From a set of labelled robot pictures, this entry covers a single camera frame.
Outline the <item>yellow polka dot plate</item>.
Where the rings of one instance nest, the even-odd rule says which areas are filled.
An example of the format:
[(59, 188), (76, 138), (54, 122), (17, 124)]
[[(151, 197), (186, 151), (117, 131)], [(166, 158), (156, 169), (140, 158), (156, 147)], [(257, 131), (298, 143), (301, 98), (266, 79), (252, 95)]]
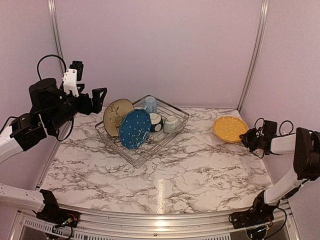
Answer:
[(220, 140), (227, 143), (238, 143), (241, 141), (240, 135), (245, 134), (249, 127), (241, 118), (222, 116), (214, 121), (212, 129)]

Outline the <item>beige bird pattern plate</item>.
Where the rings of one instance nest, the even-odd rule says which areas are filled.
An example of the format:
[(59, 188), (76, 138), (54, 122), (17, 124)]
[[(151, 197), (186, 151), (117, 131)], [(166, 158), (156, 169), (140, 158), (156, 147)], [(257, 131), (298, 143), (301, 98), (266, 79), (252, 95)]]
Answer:
[(120, 98), (110, 103), (103, 113), (103, 125), (111, 137), (118, 137), (120, 126), (126, 115), (134, 110), (132, 102)]

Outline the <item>blue polka dot plate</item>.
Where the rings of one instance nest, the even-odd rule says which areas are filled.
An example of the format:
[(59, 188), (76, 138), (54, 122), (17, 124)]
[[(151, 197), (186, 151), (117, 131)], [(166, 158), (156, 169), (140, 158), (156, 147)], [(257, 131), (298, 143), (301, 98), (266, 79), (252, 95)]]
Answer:
[(151, 132), (150, 114), (144, 109), (135, 109), (128, 113), (119, 128), (122, 145), (131, 150), (139, 148)]

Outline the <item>grey green patterned bowl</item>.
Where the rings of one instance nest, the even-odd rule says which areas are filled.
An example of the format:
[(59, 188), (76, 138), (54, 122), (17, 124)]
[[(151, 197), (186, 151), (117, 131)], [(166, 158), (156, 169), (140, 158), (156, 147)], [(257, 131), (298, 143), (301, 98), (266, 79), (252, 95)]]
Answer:
[(181, 119), (176, 115), (171, 115), (165, 119), (163, 124), (163, 131), (165, 133), (172, 133), (181, 125), (182, 125)]

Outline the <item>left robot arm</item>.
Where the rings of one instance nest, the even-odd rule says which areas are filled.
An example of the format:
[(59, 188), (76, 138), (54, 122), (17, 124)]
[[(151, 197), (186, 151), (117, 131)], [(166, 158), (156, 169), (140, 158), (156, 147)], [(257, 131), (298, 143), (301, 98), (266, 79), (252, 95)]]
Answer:
[[(31, 110), (18, 117), (10, 116), (0, 130), (0, 161), (26, 152), (47, 136), (60, 141), (60, 128), (68, 121), (73, 122), (77, 113), (90, 115), (102, 110), (107, 88), (96, 88), (92, 94), (78, 93), (83, 84), (76, 84), (73, 90), (58, 88), (54, 78), (46, 78), (29, 87)], [(43, 215), (53, 223), (63, 219), (63, 210), (49, 190), (26, 190), (0, 185), (0, 202)]]

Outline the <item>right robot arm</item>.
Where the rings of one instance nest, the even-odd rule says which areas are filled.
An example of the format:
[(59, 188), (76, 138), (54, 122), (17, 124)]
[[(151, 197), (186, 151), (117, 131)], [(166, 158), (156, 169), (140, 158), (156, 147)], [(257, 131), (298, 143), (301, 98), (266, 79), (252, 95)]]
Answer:
[(239, 136), (251, 153), (262, 151), (262, 156), (283, 156), (291, 154), (292, 166), (273, 186), (260, 192), (252, 206), (240, 212), (240, 219), (258, 224), (272, 219), (274, 210), (282, 200), (287, 200), (308, 181), (320, 177), (320, 133), (303, 127), (291, 128), (281, 133), (281, 124), (264, 120), (261, 127), (249, 129)]

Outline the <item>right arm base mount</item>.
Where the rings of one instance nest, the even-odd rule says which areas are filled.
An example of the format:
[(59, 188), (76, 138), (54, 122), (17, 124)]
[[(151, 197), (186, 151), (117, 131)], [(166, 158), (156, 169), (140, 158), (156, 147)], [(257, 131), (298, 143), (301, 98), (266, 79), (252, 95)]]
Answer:
[(229, 215), (228, 220), (232, 223), (234, 229), (247, 228), (255, 225), (272, 222), (274, 215), (272, 212), (252, 209), (246, 211), (238, 211)]

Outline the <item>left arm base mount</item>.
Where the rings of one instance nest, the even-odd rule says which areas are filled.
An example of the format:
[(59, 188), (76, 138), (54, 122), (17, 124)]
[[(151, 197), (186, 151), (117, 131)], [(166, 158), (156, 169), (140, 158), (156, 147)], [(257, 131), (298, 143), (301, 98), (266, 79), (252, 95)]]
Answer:
[(68, 209), (45, 210), (36, 213), (36, 217), (40, 220), (55, 224), (58, 227), (71, 226), (76, 228), (79, 222), (80, 213), (78, 211)]

